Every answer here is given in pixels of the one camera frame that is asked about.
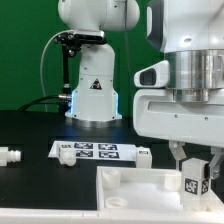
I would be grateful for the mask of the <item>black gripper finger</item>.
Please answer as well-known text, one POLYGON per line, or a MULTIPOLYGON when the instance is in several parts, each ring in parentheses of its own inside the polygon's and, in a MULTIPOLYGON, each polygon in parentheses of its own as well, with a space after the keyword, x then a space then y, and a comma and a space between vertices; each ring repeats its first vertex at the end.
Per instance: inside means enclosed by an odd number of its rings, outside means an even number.
POLYGON ((174 140, 169 141, 169 149, 176 161, 177 170, 180 170, 180 163, 182 160, 186 158, 184 146, 185 146, 184 142, 174 141, 174 140))
POLYGON ((204 174, 206 178, 215 180, 220 176, 220 166, 224 161, 224 148, 212 147, 211 154, 213 158, 205 165, 204 174))

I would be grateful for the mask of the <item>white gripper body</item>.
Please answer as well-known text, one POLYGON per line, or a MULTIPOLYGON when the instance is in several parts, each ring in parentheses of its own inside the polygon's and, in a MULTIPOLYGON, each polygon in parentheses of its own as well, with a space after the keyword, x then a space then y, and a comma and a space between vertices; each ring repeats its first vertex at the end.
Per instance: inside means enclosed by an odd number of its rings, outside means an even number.
POLYGON ((224 90, 206 103, 179 103, 165 89, 141 89, 134 97, 133 124, 138 135, 224 147, 224 90))

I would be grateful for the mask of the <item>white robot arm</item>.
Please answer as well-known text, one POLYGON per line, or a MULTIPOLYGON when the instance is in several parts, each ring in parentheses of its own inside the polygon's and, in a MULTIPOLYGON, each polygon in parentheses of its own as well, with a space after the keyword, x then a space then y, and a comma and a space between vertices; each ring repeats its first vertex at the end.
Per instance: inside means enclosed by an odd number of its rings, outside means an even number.
POLYGON ((224 0, 59 0, 79 82, 67 117, 83 125, 119 119, 115 53, 105 32, 126 32, 135 74, 133 126, 168 141, 178 160, 186 143, 207 145, 211 178, 224 161, 224 0))

